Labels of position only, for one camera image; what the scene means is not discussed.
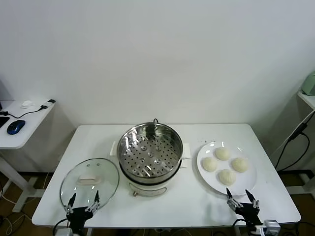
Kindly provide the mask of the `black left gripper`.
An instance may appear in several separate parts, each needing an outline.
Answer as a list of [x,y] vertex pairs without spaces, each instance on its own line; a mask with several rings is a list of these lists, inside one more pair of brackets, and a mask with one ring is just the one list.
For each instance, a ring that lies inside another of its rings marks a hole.
[[73,209],[76,193],[69,199],[68,204],[64,205],[66,218],[70,222],[70,228],[74,234],[83,234],[85,222],[93,217],[100,206],[99,191],[97,190],[94,202],[89,207],[77,207]]

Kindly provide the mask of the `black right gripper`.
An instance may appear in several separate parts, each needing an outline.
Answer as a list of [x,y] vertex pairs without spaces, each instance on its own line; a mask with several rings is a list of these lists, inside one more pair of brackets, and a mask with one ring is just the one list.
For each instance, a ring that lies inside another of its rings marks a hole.
[[258,217],[260,212],[259,200],[249,190],[246,189],[245,192],[250,203],[239,203],[233,198],[229,189],[226,188],[227,204],[236,214],[243,217],[247,227],[260,226],[262,222]]

